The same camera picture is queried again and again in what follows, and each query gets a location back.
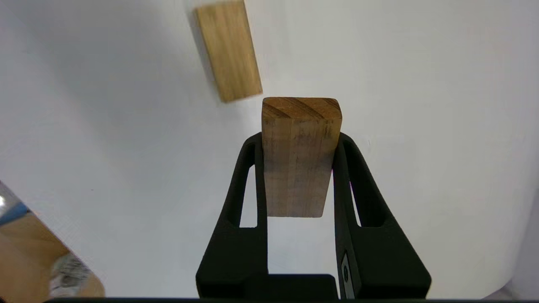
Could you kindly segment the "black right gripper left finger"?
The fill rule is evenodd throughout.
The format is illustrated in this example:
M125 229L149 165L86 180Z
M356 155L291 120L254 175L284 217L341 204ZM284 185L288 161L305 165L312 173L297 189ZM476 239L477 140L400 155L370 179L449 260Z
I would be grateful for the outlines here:
M256 181L254 227L240 227L251 167ZM196 273L200 298L244 298L245 282L268 274L267 199L262 134L249 137L237 157L227 196Z

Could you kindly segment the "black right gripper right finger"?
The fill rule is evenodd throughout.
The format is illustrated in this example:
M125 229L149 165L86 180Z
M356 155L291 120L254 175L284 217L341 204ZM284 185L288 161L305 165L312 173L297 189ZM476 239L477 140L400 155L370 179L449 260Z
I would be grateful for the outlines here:
M345 133L333 160L339 289L345 299L426 298L432 278Z

